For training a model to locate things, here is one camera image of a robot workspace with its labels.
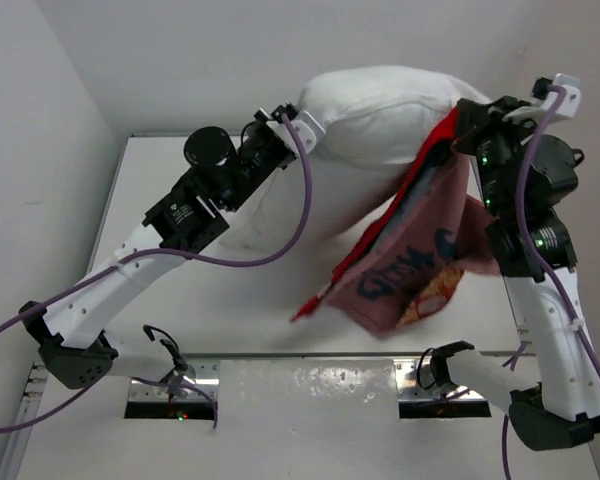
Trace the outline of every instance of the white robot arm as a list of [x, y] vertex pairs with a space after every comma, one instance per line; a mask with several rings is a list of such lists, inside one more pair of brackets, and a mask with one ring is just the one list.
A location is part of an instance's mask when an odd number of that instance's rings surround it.
[[[568, 231], [552, 209], [577, 186], [576, 151], [562, 140], [542, 137], [526, 184], [524, 210], [542, 257], [575, 302], [575, 323], [556, 285], [524, 245], [516, 222], [515, 181], [524, 140], [550, 111], [556, 96], [552, 85], [568, 93], [555, 120], [573, 117], [580, 102], [577, 79], [541, 79], [532, 102], [512, 97], [488, 105], [461, 100], [452, 146], [478, 159], [485, 204], [498, 218], [488, 228], [492, 250], [510, 294], [524, 310], [542, 384], [493, 364], [466, 342], [434, 349], [422, 372], [441, 392], [464, 385], [480, 393], [510, 416], [518, 436], [534, 450], [573, 447], [600, 433], [600, 378], [575, 331], [580, 329], [588, 341], [578, 303], [575, 254]], [[283, 125], [283, 115], [291, 119], [296, 138]], [[155, 342], [155, 329], [145, 327], [146, 344], [131, 347], [106, 326], [152, 282], [182, 265], [187, 257], [183, 251], [202, 251], [228, 228], [220, 210], [238, 209], [275, 169], [284, 168], [302, 146], [307, 151], [315, 147], [326, 134], [310, 112], [298, 112], [292, 105], [278, 107], [271, 115], [260, 110], [255, 118], [248, 140], [237, 152], [222, 129], [194, 132], [184, 149], [191, 168], [85, 280], [103, 278], [48, 310], [32, 310], [25, 326], [40, 344], [47, 369], [65, 386], [89, 387], [105, 375], [174, 386], [186, 378], [187, 363], [170, 338]], [[451, 150], [448, 157], [453, 158]], [[30, 302], [21, 312], [32, 307], [35, 303]]]
[[153, 282], [228, 228], [219, 210], [237, 210], [270, 174], [299, 156], [299, 148], [309, 152], [324, 134], [308, 112], [292, 105], [272, 114], [259, 110], [238, 151], [220, 128], [194, 132], [184, 146], [191, 168], [114, 254], [77, 286], [90, 284], [48, 309], [40, 310], [36, 302], [20, 309], [25, 315], [33, 312], [23, 323], [39, 343], [49, 372], [70, 389], [88, 388], [105, 375], [178, 384], [188, 366], [170, 337], [156, 342], [154, 333], [160, 330], [145, 325], [147, 341], [130, 345], [107, 332], [107, 325]]

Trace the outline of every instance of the black joint bracket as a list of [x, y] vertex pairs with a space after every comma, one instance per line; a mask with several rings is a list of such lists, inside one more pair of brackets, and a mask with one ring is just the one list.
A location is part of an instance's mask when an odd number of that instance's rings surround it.
[[511, 392], [509, 419], [516, 434], [528, 448], [540, 452], [573, 448], [593, 440], [594, 429], [586, 414], [575, 421], [547, 412], [540, 387]]
[[551, 86], [552, 83], [553, 81], [549, 78], [538, 78], [536, 83], [533, 84], [531, 96], [533, 98], [537, 98], [538, 100], [546, 100], [547, 95], [549, 95], [549, 86]]
[[[36, 305], [39, 305], [39, 302], [29, 301], [20, 307], [18, 313], [25, 313], [27, 310], [34, 308]], [[47, 324], [44, 323], [44, 316], [46, 313], [47, 309], [44, 308], [39, 312], [27, 316], [22, 321], [24, 328], [26, 328], [27, 332], [29, 332], [29, 335], [31, 335], [35, 341], [38, 342], [38, 345], [42, 345], [46, 340], [51, 338], [51, 332], [49, 332]]]
[[109, 346], [104, 335], [85, 349], [67, 348], [49, 340], [38, 353], [49, 373], [71, 390], [97, 383], [111, 370], [113, 360], [118, 357], [117, 350]]
[[273, 112], [271, 112], [271, 116], [278, 123], [282, 123], [282, 114], [286, 113], [289, 120], [293, 120], [298, 116], [298, 110], [292, 104], [287, 103], [286, 105], [280, 105]]
[[429, 368], [431, 369], [431, 375], [435, 379], [438, 387], [444, 387], [449, 384], [453, 384], [451, 376], [449, 375], [449, 368], [447, 367], [447, 360], [453, 357], [456, 353], [463, 352], [465, 350], [475, 350], [475, 347], [468, 342], [454, 342], [443, 347], [436, 348], [431, 354], [431, 361]]

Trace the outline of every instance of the white tabletop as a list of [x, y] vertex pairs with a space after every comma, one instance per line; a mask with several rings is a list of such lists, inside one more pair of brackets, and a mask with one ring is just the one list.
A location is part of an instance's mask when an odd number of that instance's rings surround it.
[[[105, 378], [33, 429], [18, 480], [504, 478], [497, 409], [491, 418], [400, 420], [391, 363], [354, 363], [222, 362], [215, 432], [208, 421], [124, 419], [128, 380]], [[519, 362], [522, 373], [535, 369], [533, 358]], [[50, 381], [40, 411], [68, 395]], [[509, 440], [515, 479], [598, 478], [586, 445], [536, 453], [513, 432]]]
[[[184, 141], [184, 137], [129, 140], [105, 213], [96, 263], [127, 238], [188, 168], [182, 155]], [[475, 181], [471, 192], [477, 192]], [[444, 311], [382, 340], [331, 308], [290, 324], [290, 316], [326, 283], [363, 229], [360, 225], [319, 251], [292, 251], [260, 271], [188, 262], [153, 284], [108, 328], [140, 339], [141, 326], [154, 324], [175, 336], [183, 351], [197, 354], [421, 352], [461, 339], [482, 351], [516, 349], [504, 282], [471, 274]], [[204, 253], [236, 255], [218, 245]]]

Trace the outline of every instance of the white pillow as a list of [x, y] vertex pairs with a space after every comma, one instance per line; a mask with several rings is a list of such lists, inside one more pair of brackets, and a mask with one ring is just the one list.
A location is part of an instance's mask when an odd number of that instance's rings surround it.
[[[296, 107], [326, 127], [310, 154], [313, 201], [301, 244], [352, 227], [390, 198], [431, 130], [460, 98], [489, 100], [442, 73], [374, 66], [310, 80]], [[242, 206], [222, 245], [272, 253], [291, 237], [302, 213], [299, 161], [277, 171]]]

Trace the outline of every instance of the cable clip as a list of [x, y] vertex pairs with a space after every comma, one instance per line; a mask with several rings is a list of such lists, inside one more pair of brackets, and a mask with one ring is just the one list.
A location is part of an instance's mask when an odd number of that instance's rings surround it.
[[571, 322], [570, 328], [574, 332], [582, 330], [584, 328], [584, 318], [575, 318], [573, 322]]
[[151, 282], [149, 282], [149, 283], [141, 282], [137, 276], [134, 276], [133, 273], [128, 271], [128, 269], [132, 268], [133, 265], [134, 265], [133, 262], [127, 263], [127, 264], [120, 263], [119, 261], [111, 262], [111, 266], [116, 267], [116, 269], [118, 270], [118, 273], [120, 275], [122, 275], [124, 278], [126, 278], [129, 282], [139, 286], [143, 290], [145, 288], [148, 288], [149, 285], [151, 285]]

